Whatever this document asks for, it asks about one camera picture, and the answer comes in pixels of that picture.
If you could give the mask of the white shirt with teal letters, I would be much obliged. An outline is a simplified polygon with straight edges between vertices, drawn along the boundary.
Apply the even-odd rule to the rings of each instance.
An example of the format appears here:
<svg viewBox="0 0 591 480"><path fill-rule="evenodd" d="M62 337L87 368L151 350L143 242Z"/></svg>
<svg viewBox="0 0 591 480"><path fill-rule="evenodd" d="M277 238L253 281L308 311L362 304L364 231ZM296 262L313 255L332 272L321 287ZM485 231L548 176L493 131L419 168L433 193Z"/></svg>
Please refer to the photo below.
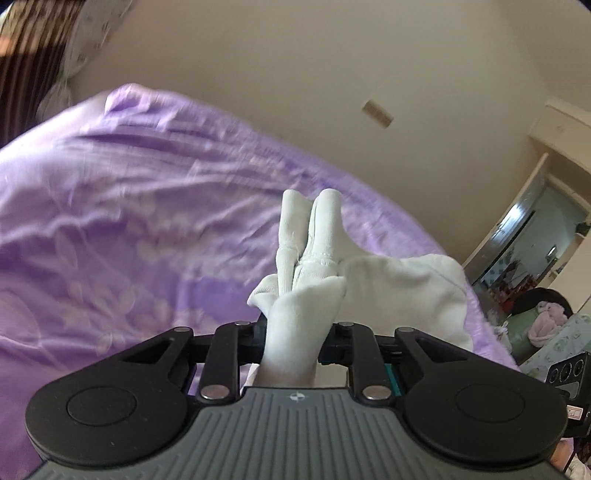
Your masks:
<svg viewBox="0 0 591 480"><path fill-rule="evenodd" d="M394 258L363 250L342 224L342 195L315 200L283 193L276 272L247 300L267 320L266 346L249 386L308 388L332 325L351 322L390 335L413 327L466 350L467 281L456 260L439 254Z"/></svg>

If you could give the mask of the pink plush toy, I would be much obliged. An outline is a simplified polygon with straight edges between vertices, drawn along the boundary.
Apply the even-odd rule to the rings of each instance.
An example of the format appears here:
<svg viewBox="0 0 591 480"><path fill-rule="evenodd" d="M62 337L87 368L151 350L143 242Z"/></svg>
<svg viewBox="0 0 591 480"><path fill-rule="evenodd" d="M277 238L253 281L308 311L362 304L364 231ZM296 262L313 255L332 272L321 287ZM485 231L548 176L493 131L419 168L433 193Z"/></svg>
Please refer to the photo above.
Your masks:
<svg viewBox="0 0 591 480"><path fill-rule="evenodd" d="M555 302L541 301L536 306L538 313L528 331L528 339L536 348L542 348L552 340L568 322L564 308Z"/></svg>

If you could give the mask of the white wardrobe with mirror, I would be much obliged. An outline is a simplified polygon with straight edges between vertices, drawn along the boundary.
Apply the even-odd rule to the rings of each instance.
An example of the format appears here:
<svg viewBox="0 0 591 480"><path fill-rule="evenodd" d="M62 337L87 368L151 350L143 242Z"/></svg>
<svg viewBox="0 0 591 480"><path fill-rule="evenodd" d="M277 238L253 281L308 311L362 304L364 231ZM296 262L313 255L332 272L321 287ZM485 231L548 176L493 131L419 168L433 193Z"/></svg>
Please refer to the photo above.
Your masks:
<svg viewBox="0 0 591 480"><path fill-rule="evenodd" d="M464 264L495 320L535 287L558 291L573 310L590 297L590 114L551 99L528 138L539 156L534 169Z"/></svg>

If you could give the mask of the purple floral bed sheet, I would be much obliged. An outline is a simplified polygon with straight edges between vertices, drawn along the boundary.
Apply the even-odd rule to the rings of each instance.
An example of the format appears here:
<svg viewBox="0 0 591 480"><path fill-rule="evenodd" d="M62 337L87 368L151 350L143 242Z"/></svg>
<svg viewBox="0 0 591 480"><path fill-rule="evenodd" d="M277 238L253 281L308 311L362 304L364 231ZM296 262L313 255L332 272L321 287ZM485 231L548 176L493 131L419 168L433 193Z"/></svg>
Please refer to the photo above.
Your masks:
<svg viewBox="0 0 591 480"><path fill-rule="evenodd" d="M211 105L129 84L1 152L1 475L39 465L26 405L56 378L180 325L256 319L287 189L344 198L346 231L393 257L439 251L355 176Z"/></svg>

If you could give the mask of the brown striped curtain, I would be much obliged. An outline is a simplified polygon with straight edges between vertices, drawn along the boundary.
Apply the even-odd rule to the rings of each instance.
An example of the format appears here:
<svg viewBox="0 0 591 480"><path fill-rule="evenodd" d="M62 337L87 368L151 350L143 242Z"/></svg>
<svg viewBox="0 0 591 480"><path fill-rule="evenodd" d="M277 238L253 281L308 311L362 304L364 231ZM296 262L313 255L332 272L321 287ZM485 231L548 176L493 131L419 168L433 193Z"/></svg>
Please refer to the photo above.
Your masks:
<svg viewBox="0 0 591 480"><path fill-rule="evenodd" d="M35 124L58 78L82 1L3 1L1 6L1 144Z"/></svg>

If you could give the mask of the white patterned pillow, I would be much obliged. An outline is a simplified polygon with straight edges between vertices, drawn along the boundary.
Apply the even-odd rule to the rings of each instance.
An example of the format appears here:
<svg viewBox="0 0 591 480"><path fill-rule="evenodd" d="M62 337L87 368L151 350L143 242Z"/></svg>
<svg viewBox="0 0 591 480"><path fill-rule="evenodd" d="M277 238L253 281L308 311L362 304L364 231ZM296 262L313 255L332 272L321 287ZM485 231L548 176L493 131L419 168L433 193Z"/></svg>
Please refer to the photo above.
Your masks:
<svg viewBox="0 0 591 480"><path fill-rule="evenodd" d="M90 63L123 23L132 0L85 1L66 42L58 76L37 108L36 119L44 122L73 105L70 82Z"/></svg>

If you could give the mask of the beige wall socket plate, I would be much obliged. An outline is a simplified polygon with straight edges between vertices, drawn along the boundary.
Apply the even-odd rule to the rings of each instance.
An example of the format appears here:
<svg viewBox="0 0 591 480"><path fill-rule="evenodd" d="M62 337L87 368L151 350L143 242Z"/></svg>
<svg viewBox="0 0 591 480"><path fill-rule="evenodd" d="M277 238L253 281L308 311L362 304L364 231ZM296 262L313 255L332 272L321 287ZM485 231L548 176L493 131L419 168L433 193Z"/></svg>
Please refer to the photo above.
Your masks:
<svg viewBox="0 0 591 480"><path fill-rule="evenodd" d="M393 116L373 100L368 100L363 105L362 111L382 128L388 128L393 122Z"/></svg>

